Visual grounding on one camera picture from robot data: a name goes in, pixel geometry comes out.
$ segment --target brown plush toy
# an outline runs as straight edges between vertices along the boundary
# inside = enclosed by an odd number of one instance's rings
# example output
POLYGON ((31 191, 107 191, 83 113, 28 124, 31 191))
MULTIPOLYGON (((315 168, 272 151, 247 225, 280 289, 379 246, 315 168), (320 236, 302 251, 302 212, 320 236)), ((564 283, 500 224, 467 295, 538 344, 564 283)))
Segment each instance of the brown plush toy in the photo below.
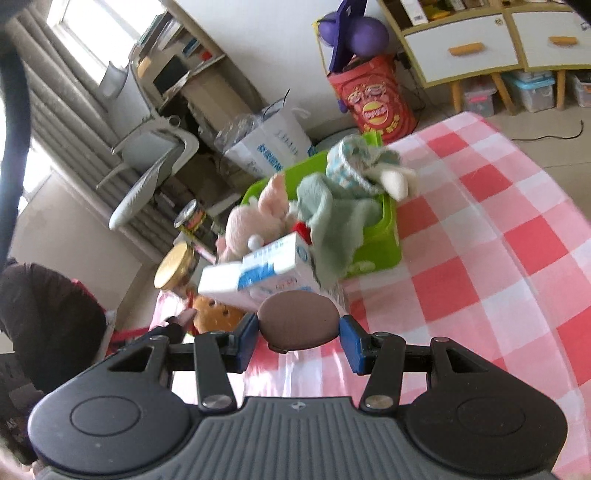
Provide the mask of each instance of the brown plush toy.
POLYGON ((193 308, 197 310, 193 324, 199 333, 216 330, 231 332, 246 313, 203 295, 195 297, 193 308))

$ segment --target white plush toy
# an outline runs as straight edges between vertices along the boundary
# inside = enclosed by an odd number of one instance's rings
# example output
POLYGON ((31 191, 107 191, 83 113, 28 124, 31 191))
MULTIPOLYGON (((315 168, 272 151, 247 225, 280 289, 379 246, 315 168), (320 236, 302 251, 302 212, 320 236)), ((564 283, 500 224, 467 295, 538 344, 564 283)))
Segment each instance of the white plush toy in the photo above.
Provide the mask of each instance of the white plush toy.
POLYGON ((399 202, 418 195, 417 174, 400 166, 400 154, 369 146, 360 135, 349 135, 330 149, 326 176, 357 198, 386 192, 399 202))

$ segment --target pink plush toy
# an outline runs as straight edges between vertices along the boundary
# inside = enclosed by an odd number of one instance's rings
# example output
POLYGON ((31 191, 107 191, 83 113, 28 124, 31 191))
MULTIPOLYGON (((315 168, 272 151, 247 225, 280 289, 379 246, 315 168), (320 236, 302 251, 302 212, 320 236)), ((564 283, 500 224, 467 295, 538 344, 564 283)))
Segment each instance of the pink plush toy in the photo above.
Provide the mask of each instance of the pink plush toy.
POLYGON ((234 207, 228 217, 226 235, 217 239, 219 262, 241 260, 244 255, 286 235, 294 221, 285 191, 285 176, 271 177, 261 197, 251 205, 234 207))

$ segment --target red snack bucket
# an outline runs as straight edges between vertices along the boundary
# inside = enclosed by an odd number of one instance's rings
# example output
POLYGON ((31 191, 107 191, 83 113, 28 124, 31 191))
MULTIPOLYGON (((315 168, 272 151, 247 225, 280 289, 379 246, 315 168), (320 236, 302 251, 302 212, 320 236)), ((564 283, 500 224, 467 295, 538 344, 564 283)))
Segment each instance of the red snack bucket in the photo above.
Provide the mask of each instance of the red snack bucket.
POLYGON ((387 144, 414 130, 417 121, 398 92, 390 57, 378 55, 354 69, 331 73, 328 79, 361 132, 374 130, 387 144))

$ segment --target green cloth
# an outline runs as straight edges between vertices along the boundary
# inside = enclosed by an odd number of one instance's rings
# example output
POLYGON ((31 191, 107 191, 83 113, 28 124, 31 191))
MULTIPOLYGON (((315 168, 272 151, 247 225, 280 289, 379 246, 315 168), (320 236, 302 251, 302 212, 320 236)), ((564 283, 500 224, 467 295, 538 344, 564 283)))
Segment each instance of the green cloth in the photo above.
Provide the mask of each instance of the green cloth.
POLYGON ((371 198, 355 198, 324 173, 301 181, 297 206, 300 220, 311 230, 316 277, 323 288, 332 288, 346 276, 363 245, 363 229, 382 218, 382 206, 371 198))

